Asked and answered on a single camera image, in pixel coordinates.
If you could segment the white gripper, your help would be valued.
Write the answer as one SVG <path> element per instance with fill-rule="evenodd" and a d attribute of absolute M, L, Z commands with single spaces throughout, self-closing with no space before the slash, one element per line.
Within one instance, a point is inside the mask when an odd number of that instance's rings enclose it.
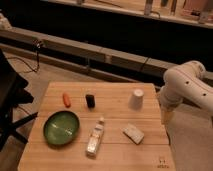
<path fill-rule="evenodd" d="M 159 91 L 159 103 L 164 107 L 162 112 L 162 123 L 168 124 L 172 119 L 174 112 L 170 109 L 176 108 L 182 103 L 182 97 L 168 87 L 162 87 Z"/>

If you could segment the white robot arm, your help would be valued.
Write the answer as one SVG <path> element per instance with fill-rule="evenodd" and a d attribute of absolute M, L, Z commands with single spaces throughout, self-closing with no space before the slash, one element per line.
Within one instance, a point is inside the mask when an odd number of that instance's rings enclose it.
<path fill-rule="evenodd" d="M 213 87 L 202 81 L 206 69 L 199 61 L 173 66 L 164 72 L 164 85 L 158 92 L 161 123 L 166 125 L 173 110 L 186 98 L 213 116 Z"/>

